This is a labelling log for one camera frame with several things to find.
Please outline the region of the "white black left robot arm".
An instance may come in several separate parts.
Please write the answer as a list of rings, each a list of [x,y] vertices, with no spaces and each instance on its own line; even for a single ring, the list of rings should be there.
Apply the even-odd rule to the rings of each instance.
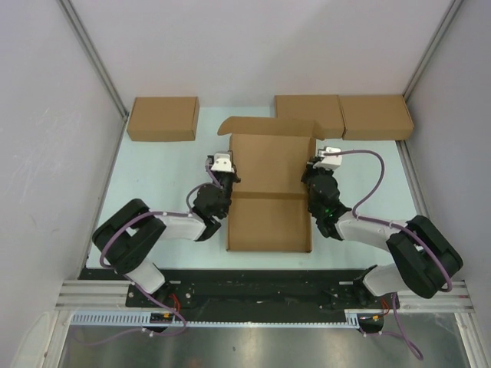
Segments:
[[[206,168],[211,182],[197,186],[188,212],[153,211],[132,199],[100,225],[92,242],[101,252],[100,265],[129,279],[143,290],[143,298],[159,307],[168,301],[169,287],[148,254],[160,239],[204,242],[213,237],[232,204],[233,185],[240,182],[236,168]]]

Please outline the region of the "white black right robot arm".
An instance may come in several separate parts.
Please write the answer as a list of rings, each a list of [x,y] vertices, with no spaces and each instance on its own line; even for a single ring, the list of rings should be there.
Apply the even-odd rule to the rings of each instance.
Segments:
[[[340,200],[334,171],[319,159],[306,163],[302,183],[308,212],[323,237],[370,245],[394,260],[371,266],[355,279],[354,299],[360,306],[373,307],[390,292],[410,290],[431,299],[438,291],[451,290],[448,282],[463,267],[463,259],[427,217],[390,222],[354,215]]]

